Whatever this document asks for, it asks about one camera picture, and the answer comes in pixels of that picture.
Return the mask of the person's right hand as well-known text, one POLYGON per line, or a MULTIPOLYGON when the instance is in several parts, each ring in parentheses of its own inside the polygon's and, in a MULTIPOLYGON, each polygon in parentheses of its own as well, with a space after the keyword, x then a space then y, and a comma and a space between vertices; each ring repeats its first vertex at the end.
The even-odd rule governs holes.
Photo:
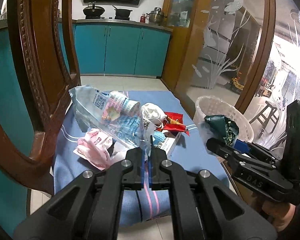
POLYGON ((277 232, 283 231, 292 221, 296 206, 290 203, 273 203, 265 200, 262 210, 273 217, 272 225, 277 232))

